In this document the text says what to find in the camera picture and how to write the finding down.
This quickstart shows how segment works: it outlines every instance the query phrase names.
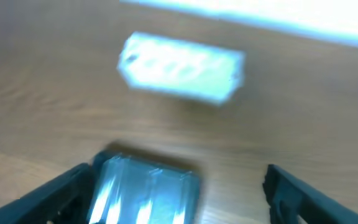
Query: brown wood grain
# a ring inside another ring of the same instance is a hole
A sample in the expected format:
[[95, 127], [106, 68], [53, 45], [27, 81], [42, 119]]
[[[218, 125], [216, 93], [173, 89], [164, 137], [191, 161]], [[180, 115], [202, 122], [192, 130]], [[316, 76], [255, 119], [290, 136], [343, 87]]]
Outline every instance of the brown wood grain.
[[[220, 108], [129, 91], [135, 30], [243, 50]], [[275, 163], [358, 212], [358, 49], [114, 1], [0, 0], [0, 206], [124, 139], [205, 171], [200, 223], [267, 223]]]

